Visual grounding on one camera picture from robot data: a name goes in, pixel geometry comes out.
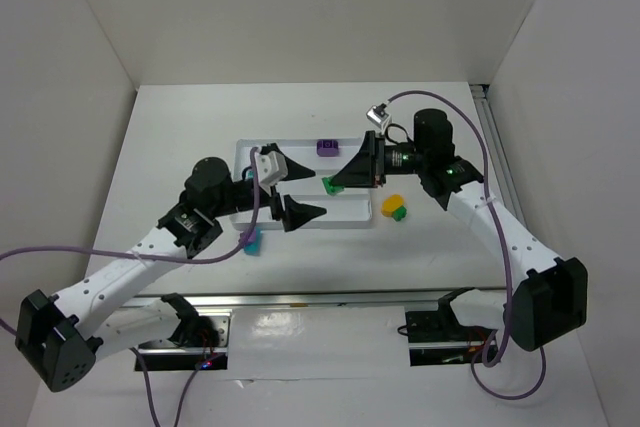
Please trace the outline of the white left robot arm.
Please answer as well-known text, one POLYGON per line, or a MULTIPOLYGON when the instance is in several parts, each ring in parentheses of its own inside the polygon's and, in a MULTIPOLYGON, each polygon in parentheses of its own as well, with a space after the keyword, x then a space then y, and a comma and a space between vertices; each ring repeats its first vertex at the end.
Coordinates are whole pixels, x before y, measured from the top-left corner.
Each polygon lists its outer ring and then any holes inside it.
POLYGON ((192 264, 222 233, 220 218, 269 208, 287 232, 325 214, 325 209, 280 195, 279 182, 314 177, 274 144, 249 154, 251 178, 235 181, 217 157, 200 160, 178 203, 144 238, 84 280, 46 295, 36 290, 21 303, 15 345, 52 392, 79 382, 96 362, 148 341, 177 346, 217 336, 211 321, 185 297, 165 294, 124 311, 123 305, 169 272, 192 264))

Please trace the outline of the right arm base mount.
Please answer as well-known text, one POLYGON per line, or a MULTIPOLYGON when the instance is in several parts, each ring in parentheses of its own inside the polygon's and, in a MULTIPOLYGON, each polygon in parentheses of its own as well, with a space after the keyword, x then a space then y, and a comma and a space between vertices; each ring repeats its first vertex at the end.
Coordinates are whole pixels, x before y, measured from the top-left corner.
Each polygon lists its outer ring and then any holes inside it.
POLYGON ((490 334, 486 328, 445 322, 436 311, 407 311, 396 331, 408 341, 412 367, 469 364, 490 334))

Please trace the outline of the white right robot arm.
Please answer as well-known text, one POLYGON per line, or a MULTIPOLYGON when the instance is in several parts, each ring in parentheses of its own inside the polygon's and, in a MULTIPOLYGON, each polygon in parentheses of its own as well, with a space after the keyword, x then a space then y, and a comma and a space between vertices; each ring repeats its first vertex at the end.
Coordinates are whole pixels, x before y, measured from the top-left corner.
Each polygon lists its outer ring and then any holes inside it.
POLYGON ((445 299, 457 324, 501 330, 528 352, 585 324, 586 267, 546 247, 493 195, 483 175, 456 154, 445 112, 418 111, 406 142, 390 144, 383 134, 366 132, 359 151, 331 183, 373 189, 390 175, 417 176, 427 195, 503 264, 503 295, 464 288, 445 299))

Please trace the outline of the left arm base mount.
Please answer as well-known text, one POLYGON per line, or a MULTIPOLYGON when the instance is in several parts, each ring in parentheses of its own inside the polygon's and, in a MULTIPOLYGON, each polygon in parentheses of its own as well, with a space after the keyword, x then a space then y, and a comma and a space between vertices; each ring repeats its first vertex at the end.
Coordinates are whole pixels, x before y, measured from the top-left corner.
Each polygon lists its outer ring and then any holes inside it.
POLYGON ((231 311, 207 308, 201 310, 200 315, 209 320, 211 330, 199 329, 185 344, 161 339, 137 347, 150 372, 187 372, 202 361, 204 371, 228 368, 231 311))

